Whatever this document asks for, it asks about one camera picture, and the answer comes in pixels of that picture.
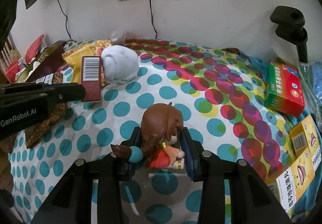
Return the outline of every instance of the barcode label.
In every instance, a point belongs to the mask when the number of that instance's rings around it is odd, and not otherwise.
[[[99,76],[99,58],[84,58],[83,81],[98,81]]]
[[[276,185],[276,183],[272,183],[272,184],[268,185],[268,188],[274,194],[274,196],[277,199],[279,199],[279,195],[278,195],[278,192],[277,192],[277,185]]]
[[[300,150],[301,148],[305,147],[307,145],[305,140],[304,132],[297,135],[295,138],[293,138],[293,146],[295,151]]]

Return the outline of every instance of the figurine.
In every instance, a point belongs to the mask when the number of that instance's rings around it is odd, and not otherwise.
[[[152,155],[157,158],[160,153],[165,152],[169,157],[169,164],[173,166],[176,163],[175,167],[180,168],[181,162],[184,165],[184,161],[181,161],[181,159],[183,159],[185,153],[171,147],[171,145],[177,142],[177,132],[182,129],[182,113],[173,107],[171,102],[168,105],[157,103],[150,106],[143,114],[141,149],[135,146],[127,147],[112,144],[111,148],[116,157],[128,160],[131,163],[138,163],[142,158],[149,158]]]

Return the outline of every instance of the mouth illustration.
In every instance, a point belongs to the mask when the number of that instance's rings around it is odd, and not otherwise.
[[[303,185],[305,179],[305,167],[304,166],[297,166],[298,176],[300,178],[301,185]]]
[[[314,136],[313,133],[311,133],[311,147],[313,147],[316,141],[317,141],[317,138]]]

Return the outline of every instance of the silver bolt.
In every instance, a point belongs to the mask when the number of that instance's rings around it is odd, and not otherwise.
[[[211,156],[211,152],[210,151],[203,151],[202,156],[209,158]]]
[[[245,160],[239,160],[238,161],[238,164],[241,165],[241,166],[243,166],[243,167],[245,167],[247,165],[247,161],[245,161]]]
[[[83,164],[84,164],[84,160],[82,160],[82,159],[78,159],[77,161],[75,161],[76,166],[81,166]]]

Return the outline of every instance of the white cloth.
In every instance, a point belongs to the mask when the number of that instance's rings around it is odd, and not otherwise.
[[[108,83],[127,83],[137,76],[138,55],[120,45],[107,47],[102,52],[104,78]]]

